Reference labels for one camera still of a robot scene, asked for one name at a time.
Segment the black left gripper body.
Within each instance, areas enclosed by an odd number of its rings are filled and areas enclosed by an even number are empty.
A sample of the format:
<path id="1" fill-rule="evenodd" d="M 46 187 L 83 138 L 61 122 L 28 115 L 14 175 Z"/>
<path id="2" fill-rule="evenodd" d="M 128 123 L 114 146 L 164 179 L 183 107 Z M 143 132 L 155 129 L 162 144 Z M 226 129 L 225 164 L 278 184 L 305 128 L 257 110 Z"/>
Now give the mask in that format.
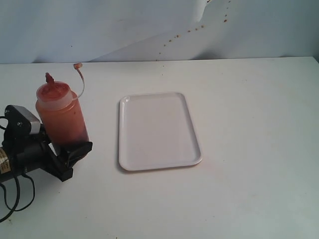
<path id="1" fill-rule="evenodd" d="M 55 155 L 47 143 L 32 141 L 16 148 L 14 153 L 14 166 L 22 172 L 40 168 L 62 182 L 73 176 L 69 154 L 64 149 Z"/>

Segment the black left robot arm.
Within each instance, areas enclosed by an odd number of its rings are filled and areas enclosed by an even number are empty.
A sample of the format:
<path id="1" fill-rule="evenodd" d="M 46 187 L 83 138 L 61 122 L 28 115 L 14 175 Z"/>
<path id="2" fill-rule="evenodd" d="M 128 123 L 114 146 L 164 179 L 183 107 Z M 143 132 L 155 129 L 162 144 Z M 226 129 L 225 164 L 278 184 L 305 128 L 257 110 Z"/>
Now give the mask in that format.
<path id="1" fill-rule="evenodd" d="M 93 147 L 90 141 L 59 146 L 56 155 L 50 144 L 42 124 L 37 134 L 23 134 L 20 129 L 8 126 L 0 147 L 0 181 L 40 168 L 64 182 L 72 178 L 73 166 Z"/>

